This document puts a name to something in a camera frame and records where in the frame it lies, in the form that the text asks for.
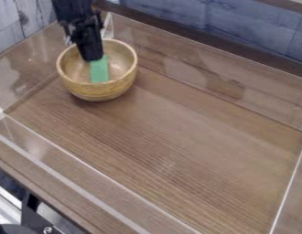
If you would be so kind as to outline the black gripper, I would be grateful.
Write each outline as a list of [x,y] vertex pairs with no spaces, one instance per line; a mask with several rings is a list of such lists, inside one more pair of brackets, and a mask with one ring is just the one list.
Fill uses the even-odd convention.
[[77,45],[80,55],[88,62],[100,60],[104,56],[100,27],[104,27],[101,10],[97,0],[51,0],[57,21],[68,37]]

